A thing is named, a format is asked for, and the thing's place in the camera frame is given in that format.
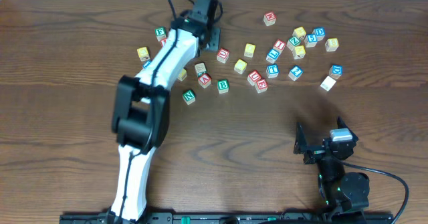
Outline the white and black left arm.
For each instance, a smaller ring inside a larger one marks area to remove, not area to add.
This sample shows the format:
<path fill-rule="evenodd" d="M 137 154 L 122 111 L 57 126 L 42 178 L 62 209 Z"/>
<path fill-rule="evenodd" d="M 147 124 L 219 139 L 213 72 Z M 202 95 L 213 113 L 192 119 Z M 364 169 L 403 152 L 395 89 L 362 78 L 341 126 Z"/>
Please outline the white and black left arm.
<path fill-rule="evenodd" d="M 112 132 L 120 170 L 107 223 L 143 220 L 150 163 L 169 127 L 171 88 L 181 70 L 202 51 L 219 49 L 220 29 L 215 24 L 222 15 L 219 0 L 196 0 L 191 10 L 174 16 L 166 43 L 147 69 L 119 80 Z"/>

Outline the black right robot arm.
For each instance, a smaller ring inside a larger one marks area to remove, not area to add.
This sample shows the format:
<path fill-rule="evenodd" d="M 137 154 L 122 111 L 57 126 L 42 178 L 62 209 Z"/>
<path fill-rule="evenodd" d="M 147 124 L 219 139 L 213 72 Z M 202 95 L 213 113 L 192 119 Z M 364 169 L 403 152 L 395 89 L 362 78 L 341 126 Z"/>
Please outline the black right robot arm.
<path fill-rule="evenodd" d="M 341 118 L 337 118 L 337 126 L 321 145 L 310 146 L 302 125 L 296 125 L 294 154 L 302 154 L 304 164 L 316 164 L 318 167 L 318 189 L 326 201 L 321 216 L 326 221 L 333 220 L 337 215 L 361 212 L 369 206 L 368 176 L 348 173 L 342 163 L 354 154 L 358 137 Z"/>

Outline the green B block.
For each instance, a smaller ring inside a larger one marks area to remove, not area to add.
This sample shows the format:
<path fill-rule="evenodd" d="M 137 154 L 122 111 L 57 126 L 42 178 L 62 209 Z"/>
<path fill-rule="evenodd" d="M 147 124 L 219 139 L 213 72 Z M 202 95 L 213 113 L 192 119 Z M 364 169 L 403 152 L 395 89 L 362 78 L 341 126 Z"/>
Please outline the green B block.
<path fill-rule="evenodd" d="M 219 80 L 217 82 L 217 89 L 220 94 L 227 93 L 229 91 L 229 82 L 228 80 Z"/>

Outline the yellow block with O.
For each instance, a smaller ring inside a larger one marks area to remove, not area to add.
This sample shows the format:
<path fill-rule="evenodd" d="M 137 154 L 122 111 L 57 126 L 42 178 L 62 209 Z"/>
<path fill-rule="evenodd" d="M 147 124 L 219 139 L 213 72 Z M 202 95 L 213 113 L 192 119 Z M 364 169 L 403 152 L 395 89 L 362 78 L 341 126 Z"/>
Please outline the yellow block with O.
<path fill-rule="evenodd" d="M 186 71 L 186 69 L 185 69 L 185 68 L 183 68 L 183 69 L 180 71 L 180 73 L 179 73 L 179 75 L 178 75 L 177 79 L 178 79 L 178 80 L 180 80 L 180 81 L 182 82 L 186 77 L 187 77 L 187 71 Z"/>

